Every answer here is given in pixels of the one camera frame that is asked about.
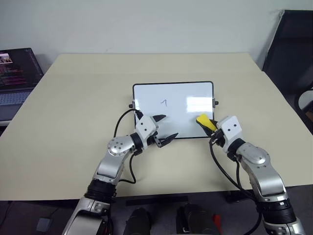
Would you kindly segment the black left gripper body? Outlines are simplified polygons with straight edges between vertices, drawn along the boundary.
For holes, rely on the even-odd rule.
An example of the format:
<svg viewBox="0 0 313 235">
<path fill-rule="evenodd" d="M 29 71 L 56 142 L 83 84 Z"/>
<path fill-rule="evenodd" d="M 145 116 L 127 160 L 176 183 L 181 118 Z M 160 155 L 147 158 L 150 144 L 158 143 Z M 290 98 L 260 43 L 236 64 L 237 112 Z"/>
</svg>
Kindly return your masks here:
<svg viewBox="0 0 313 235">
<path fill-rule="evenodd" d="M 153 134 L 151 136 L 148 137 L 147 139 L 147 145 L 152 145 L 152 144 L 156 144 L 158 146 L 158 141 L 159 139 L 157 138 L 157 135 L 158 135 L 158 132 L 157 131 L 154 131 Z"/>
</svg>

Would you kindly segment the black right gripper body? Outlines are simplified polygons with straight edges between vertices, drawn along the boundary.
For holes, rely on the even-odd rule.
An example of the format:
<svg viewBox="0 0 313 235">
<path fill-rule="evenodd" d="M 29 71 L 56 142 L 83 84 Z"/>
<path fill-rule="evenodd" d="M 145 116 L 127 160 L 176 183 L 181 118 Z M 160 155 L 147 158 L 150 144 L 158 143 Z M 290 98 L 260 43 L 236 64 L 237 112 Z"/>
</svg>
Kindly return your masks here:
<svg viewBox="0 0 313 235">
<path fill-rule="evenodd" d="M 216 144 L 219 147 L 223 147 L 225 145 L 224 133 L 221 129 L 216 130 L 211 134 L 210 138 L 212 144 Z"/>
</svg>

